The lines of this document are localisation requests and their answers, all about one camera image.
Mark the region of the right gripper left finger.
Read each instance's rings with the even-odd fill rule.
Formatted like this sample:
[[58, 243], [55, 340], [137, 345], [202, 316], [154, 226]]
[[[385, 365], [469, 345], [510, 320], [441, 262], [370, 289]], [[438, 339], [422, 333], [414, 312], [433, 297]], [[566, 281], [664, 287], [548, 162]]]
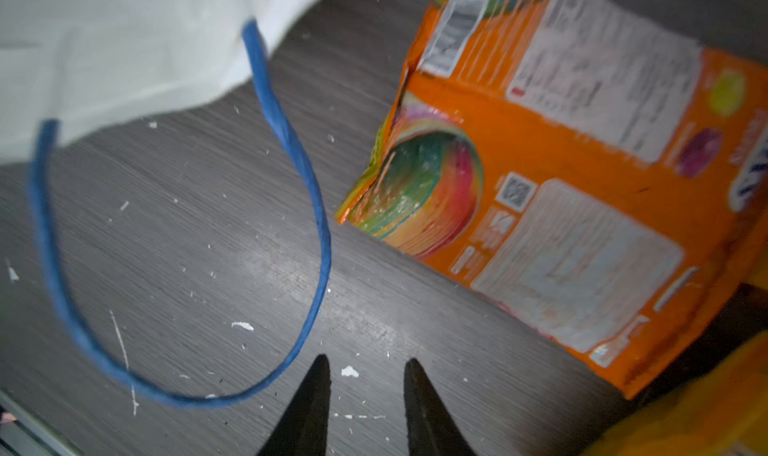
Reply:
[[325, 456], [331, 396], [326, 355], [317, 356], [258, 456]]

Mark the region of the orange Fox's candy bag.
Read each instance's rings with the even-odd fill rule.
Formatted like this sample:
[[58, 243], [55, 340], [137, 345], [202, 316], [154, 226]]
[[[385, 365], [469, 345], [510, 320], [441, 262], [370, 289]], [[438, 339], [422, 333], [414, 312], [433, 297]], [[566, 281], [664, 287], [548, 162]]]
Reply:
[[626, 397], [767, 240], [767, 67], [649, 0], [432, 0], [347, 223]]

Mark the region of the blue checkered paper bag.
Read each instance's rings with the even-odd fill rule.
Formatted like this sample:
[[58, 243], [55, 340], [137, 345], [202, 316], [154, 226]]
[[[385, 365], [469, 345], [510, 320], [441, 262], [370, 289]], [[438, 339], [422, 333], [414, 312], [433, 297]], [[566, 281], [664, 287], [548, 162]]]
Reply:
[[[322, 0], [270, 62], [334, 210], [366, 160], [428, 0]], [[241, 390], [290, 347], [316, 283], [303, 184], [244, 85], [106, 129], [52, 160], [74, 296], [99, 338], [172, 391]]]

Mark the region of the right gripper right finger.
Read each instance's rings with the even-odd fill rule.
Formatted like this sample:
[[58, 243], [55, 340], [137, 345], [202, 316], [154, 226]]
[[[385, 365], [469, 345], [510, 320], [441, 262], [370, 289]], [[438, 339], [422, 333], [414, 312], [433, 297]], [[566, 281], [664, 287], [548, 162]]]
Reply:
[[476, 455], [416, 358], [405, 364], [404, 404], [411, 456]]

